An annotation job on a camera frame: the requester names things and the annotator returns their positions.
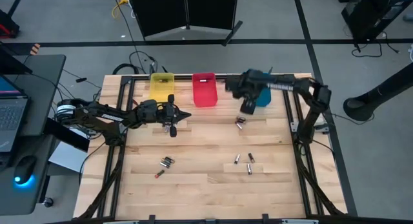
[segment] plastic bin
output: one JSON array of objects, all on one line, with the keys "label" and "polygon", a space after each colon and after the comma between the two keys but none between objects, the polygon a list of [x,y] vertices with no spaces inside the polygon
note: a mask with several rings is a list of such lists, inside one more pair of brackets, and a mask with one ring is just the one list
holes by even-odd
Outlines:
[{"label": "plastic bin", "polygon": [[192,90],[196,107],[213,107],[217,104],[217,83],[214,73],[193,74]]},{"label": "plastic bin", "polygon": [[167,102],[168,95],[174,94],[173,73],[153,73],[150,77],[149,98],[157,102]]}]

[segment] wooden table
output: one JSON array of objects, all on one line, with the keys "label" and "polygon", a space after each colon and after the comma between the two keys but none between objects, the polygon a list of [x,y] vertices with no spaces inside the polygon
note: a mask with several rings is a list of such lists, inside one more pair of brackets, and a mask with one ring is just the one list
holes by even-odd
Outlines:
[{"label": "wooden table", "polygon": [[[116,107],[120,80],[121,76],[105,77],[100,103]],[[176,81],[175,104],[192,114],[177,125],[177,137],[169,137],[160,124],[128,131],[116,219],[148,219],[150,214],[156,219],[259,219],[262,214],[305,217],[282,92],[272,91],[271,104],[257,108],[240,130],[234,121],[242,100],[233,99],[222,83],[217,84],[217,91],[216,107],[196,108],[192,82]],[[149,82],[137,81],[134,99],[139,103],[148,97]],[[290,99],[296,118],[292,96]],[[308,107],[303,101],[301,106],[305,115]],[[326,135],[316,134],[314,139],[329,145]],[[102,142],[103,138],[92,141],[89,153]],[[310,148],[320,187],[346,212],[331,151],[317,143]],[[249,152],[256,161],[250,176]],[[101,189],[107,154],[108,148],[102,147],[85,163],[74,216],[83,213]],[[235,165],[237,154],[241,159]],[[176,161],[170,169],[159,164],[165,156]],[[154,175],[161,169],[166,172],[156,179]],[[309,196],[316,213],[311,191]]]}]

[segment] laptop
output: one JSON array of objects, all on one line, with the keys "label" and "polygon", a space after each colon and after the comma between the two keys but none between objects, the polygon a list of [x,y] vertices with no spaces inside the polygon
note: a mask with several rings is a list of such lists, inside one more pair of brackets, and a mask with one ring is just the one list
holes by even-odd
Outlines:
[{"label": "laptop", "polygon": [[22,126],[29,97],[0,75],[0,154],[11,153]]}]

